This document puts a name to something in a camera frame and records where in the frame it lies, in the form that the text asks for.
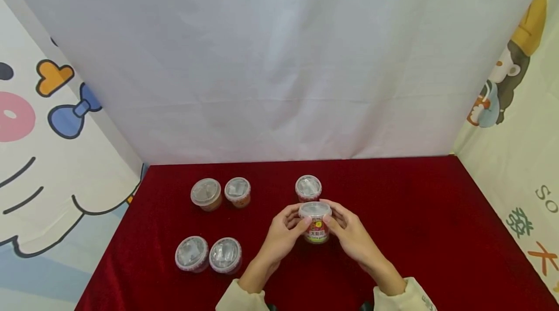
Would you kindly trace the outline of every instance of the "person's right hand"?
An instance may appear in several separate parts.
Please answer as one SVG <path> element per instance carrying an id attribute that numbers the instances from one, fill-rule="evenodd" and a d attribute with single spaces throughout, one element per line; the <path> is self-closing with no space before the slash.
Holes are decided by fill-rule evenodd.
<path id="1" fill-rule="evenodd" d="M 339 203 L 327 199 L 320 201 L 332 209 L 332 216 L 324 216 L 324 223 L 338 237 L 344 252 L 365 272 L 370 274 L 372 268 L 387 262 L 357 215 Z"/>
<path id="2" fill-rule="evenodd" d="M 404 293 L 407 283 L 394 265 L 382 255 L 357 215 L 339 203 L 327 199 L 320 201 L 332 208 L 332 216 L 324 216 L 322 220 L 332 233 L 338 236 L 345 253 L 371 275 L 380 290 L 386 295 Z"/>

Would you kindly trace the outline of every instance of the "cartoon poster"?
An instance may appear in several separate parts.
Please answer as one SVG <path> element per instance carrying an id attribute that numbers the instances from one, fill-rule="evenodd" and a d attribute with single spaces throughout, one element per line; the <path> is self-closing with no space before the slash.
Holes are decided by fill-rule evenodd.
<path id="1" fill-rule="evenodd" d="M 47 57 L 2 0 L 0 18 L 0 309 L 72 310 L 143 165 L 58 47 Z"/>
<path id="2" fill-rule="evenodd" d="M 530 57 L 540 46 L 546 18 L 547 0 L 532 0 L 472 106 L 467 117 L 472 126 L 488 128 L 503 123 Z"/>
<path id="3" fill-rule="evenodd" d="M 533 0 L 455 153 L 559 302 L 558 57 L 559 0 Z"/>

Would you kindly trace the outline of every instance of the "blue bow tie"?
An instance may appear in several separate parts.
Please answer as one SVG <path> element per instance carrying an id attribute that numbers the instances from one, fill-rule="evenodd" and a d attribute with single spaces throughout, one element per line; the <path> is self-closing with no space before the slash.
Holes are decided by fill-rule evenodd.
<path id="1" fill-rule="evenodd" d="M 79 137 L 85 123 L 85 114 L 102 109 L 101 104 L 85 83 L 80 86 L 80 99 L 77 105 L 60 105 L 49 112 L 50 127 L 62 138 Z"/>

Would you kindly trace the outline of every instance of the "yellow hat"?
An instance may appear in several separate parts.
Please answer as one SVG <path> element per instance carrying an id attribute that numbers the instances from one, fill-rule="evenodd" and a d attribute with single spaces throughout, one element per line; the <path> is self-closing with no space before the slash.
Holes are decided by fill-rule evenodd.
<path id="1" fill-rule="evenodd" d="M 546 16 L 547 0 L 532 0 L 521 23 L 514 31 L 511 40 L 520 47 L 526 56 L 532 56 L 540 46 Z"/>

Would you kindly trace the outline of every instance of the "sleeve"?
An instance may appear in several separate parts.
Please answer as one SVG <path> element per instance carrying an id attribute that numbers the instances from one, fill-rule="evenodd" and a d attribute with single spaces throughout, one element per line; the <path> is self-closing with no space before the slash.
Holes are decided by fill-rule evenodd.
<path id="1" fill-rule="evenodd" d="M 215 307 L 216 311 L 268 311 L 264 303 L 264 291 L 258 294 L 248 294 L 238 284 L 239 279 L 233 279 L 221 300 Z"/>
<path id="2" fill-rule="evenodd" d="M 405 292 L 387 296 L 378 287 L 373 289 L 375 311 L 437 311 L 437 308 L 415 278 L 404 278 L 408 283 Z"/>

